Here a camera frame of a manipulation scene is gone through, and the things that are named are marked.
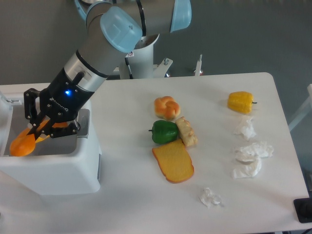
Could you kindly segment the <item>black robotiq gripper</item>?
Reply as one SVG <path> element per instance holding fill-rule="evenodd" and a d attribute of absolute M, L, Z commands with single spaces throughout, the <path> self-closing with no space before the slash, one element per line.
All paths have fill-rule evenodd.
<path fill-rule="evenodd" d="M 78 125 L 67 121 L 74 120 L 94 94 L 78 86 L 84 76 L 85 73 L 80 71 L 71 80 L 62 69 L 47 88 L 41 91 L 30 88 L 24 92 L 25 118 L 32 126 L 27 135 L 34 134 L 35 142 L 78 133 Z M 46 117 L 61 123 L 50 125 L 50 120 L 45 120 Z"/>

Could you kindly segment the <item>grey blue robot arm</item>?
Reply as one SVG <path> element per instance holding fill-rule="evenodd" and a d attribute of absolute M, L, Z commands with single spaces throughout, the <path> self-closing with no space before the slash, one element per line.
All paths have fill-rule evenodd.
<path fill-rule="evenodd" d="M 192 19 L 188 0 L 98 1 L 86 15 L 87 39 L 49 86 L 24 93 L 30 135 L 74 135 L 80 109 L 144 36 L 185 29 Z"/>

